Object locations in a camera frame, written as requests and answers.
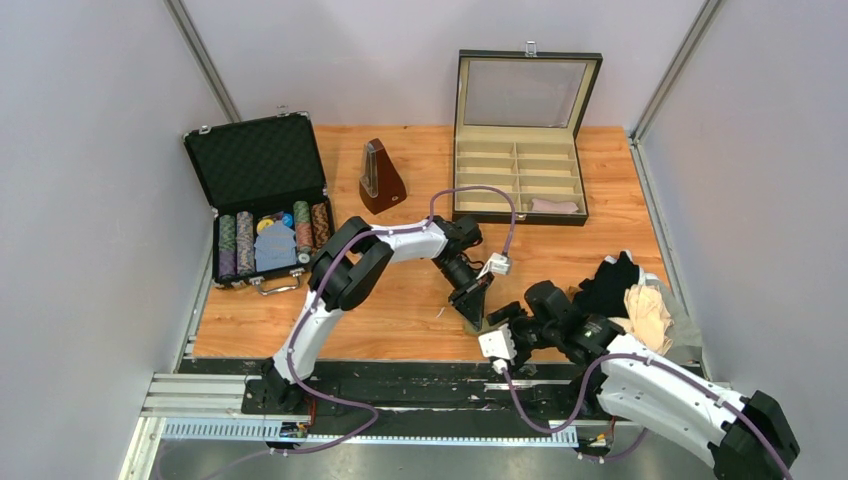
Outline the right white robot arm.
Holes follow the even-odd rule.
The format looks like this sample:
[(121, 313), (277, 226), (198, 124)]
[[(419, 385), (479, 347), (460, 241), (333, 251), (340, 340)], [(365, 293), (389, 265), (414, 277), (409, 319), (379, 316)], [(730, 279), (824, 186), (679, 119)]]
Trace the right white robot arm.
[[(800, 446), (772, 396), (760, 390), (745, 396), (692, 374), (550, 281), (531, 286), (524, 299), (497, 310), (495, 327), (478, 342), (532, 430), (554, 435), (579, 414), (592, 418), (603, 411), (683, 447), (718, 479), (791, 478)], [(583, 370), (570, 392), (573, 408), (556, 427), (529, 417), (512, 378), (534, 351), (546, 348)]]

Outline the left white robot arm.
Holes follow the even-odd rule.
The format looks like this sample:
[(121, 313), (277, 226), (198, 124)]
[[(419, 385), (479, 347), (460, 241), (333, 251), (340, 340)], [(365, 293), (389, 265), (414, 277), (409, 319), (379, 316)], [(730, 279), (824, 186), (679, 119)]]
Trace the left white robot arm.
[(471, 260), (467, 249), (482, 233), (470, 216), (451, 222), (435, 215), (412, 224), (378, 226), (352, 217), (312, 259), (303, 309), (283, 346), (261, 369), (268, 400), (283, 413), (306, 400), (304, 382), (342, 315), (361, 305), (387, 266), (431, 261), (453, 290), (449, 304), (472, 327), (481, 327), (486, 292), (494, 280), (489, 264)]

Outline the olive green white underwear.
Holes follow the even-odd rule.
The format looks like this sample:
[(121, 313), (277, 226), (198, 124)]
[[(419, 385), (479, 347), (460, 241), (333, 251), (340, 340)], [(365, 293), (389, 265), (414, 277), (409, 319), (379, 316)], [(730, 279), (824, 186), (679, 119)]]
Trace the olive green white underwear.
[(491, 331), (493, 326), (486, 318), (483, 318), (479, 321), (464, 320), (463, 329), (468, 335), (479, 335), (481, 333)]

